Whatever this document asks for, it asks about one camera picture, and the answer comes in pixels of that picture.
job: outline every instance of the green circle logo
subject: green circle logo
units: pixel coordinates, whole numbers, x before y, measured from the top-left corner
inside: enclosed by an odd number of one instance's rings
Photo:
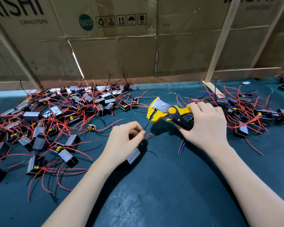
[[[86,31],[91,31],[94,27],[93,20],[87,14],[82,14],[79,17],[79,23],[80,23],[80,26],[82,27],[82,29],[84,29]]]

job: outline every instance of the hand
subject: hand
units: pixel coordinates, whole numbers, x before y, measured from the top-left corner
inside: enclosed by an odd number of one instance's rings
[[[193,113],[194,125],[190,131],[176,125],[183,136],[209,156],[218,146],[229,146],[226,138],[226,119],[221,107],[211,103],[199,102],[186,105]]]
[[[145,131],[136,121],[114,126],[100,157],[115,169],[137,148],[144,135]]]

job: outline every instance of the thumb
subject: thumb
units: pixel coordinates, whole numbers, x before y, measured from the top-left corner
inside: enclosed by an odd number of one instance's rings
[[[134,137],[133,139],[131,139],[129,141],[130,145],[133,147],[133,148],[136,148],[140,142],[142,142],[142,140],[144,139],[144,135],[145,135],[145,131],[140,131],[136,137]]]
[[[178,128],[178,130],[181,132],[181,134],[184,136],[184,138],[186,138],[189,134],[189,131],[183,129],[182,127],[180,127],[179,125],[175,124],[175,127]]]

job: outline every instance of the umbrella symbol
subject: umbrella symbol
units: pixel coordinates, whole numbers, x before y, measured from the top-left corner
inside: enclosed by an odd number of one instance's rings
[[[133,16],[130,16],[130,17],[128,18],[128,20],[129,20],[130,23],[132,24],[132,23],[133,23],[133,20],[135,20],[135,18],[134,18]]]

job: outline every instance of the blue work table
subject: blue work table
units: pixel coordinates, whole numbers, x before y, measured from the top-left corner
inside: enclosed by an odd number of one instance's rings
[[[241,87],[242,92],[255,90],[257,93],[254,95],[260,98],[266,98],[271,93],[271,89],[261,81],[250,82]],[[220,90],[224,85],[238,88],[241,83],[218,81],[217,87]],[[191,95],[193,98],[205,93],[200,82],[138,85],[135,88],[133,96],[140,96],[148,89],[145,96],[159,96],[174,105],[178,104],[176,94],[182,97]],[[17,100],[21,102],[23,99],[18,97],[6,103],[5,108],[0,107],[0,113],[11,108]],[[143,98],[140,102],[149,105],[152,99]],[[284,98],[273,93],[269,108],[284,109]],[[117,125],[136,120],[144,128],[148,123],[146,114],[147,107],[128,112],[118,109],[114,111],[115,117],[106,115],[93,124],[97,129],[102,129],[119,119],[123,120]],[[82,142],[100,140],[80,144],[77,150],[96,160],[105,147],[110,130],[81,135]],[[284,199],[284,125],[271,123],[268,130],[270,134],[250,132],[248,136],[249,142],[265,156],[254,151],[245,139],[234,137],[231,130],[227,131],[227,138],[243,161]],[[226,180],[207,155],[187,143],[182,156],[178,156],[183,137],[172,122],[162,119],[155,124],[150,123],[146,129],[148,133],[152,135],[140,145],[141,155],[134,163],[117,168],[106,181],[87,226],[248,226]],[[28,152],[16,144],[11,153]],[[88,169],[92,164],[84,155],[76,156],[79,159],[76,167]],[[0,164],[0,168],[28,159],[28,156],[10,157]],[[27,190],[31,177],[25,175],[26,168],[27,165],[23,165],[12,169],[0,183],[0,226],[41,226],[69,194],[57,186],[54,175],[47,174],[44,185],[51,188],[53,194],[42,189],[41,178],[35,179],[28,203]],[[61,183],[73,189],[82,177],[83,174],[63,176]]]

